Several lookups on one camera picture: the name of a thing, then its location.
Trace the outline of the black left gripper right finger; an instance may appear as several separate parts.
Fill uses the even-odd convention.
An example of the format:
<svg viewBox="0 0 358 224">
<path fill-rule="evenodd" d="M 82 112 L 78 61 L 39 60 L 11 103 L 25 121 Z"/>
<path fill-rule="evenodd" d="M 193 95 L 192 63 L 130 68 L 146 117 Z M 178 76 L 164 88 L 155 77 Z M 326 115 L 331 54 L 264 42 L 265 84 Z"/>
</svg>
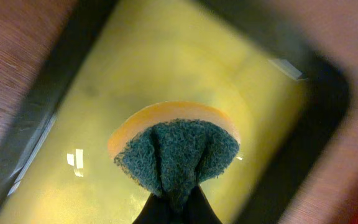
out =
<svg viewBox="0 0 358 224">
<path fill-rule="evenodd" d="M 222 224 L 199 185 L 193 188 L 188 197 L 183 209 L 183 220 L 186 224 Z"/>
</svg>

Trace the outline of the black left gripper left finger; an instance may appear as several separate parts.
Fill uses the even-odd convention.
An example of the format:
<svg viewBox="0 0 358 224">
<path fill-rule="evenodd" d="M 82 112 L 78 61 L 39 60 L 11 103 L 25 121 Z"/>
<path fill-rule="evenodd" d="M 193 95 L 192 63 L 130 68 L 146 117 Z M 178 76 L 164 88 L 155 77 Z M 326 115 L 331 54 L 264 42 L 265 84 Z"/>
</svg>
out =
<svg viewBox="0 0 358 224">
<path fill-rule="evenodd" d="M 150 194 L 133 224 L 171 224 L 171 222 L 172 214 L 169 201 Z"/>
</svg>

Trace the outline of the yellow green scrub sponge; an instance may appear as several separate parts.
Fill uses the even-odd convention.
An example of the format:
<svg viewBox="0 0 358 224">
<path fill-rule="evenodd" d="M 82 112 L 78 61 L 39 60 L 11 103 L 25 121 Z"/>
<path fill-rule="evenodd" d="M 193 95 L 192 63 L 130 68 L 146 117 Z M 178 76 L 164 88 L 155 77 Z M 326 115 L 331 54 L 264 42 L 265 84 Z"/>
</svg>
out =
<svg viewBox="0 0 358 224">
<path fill-rule="evenodd" d="M 222 111 L 187 101 L 147 106 L 112 133 L 114 163 L 141 187 L 182 206 L 201 182 L 221 175 L 241 138 Z"/>
</svg>

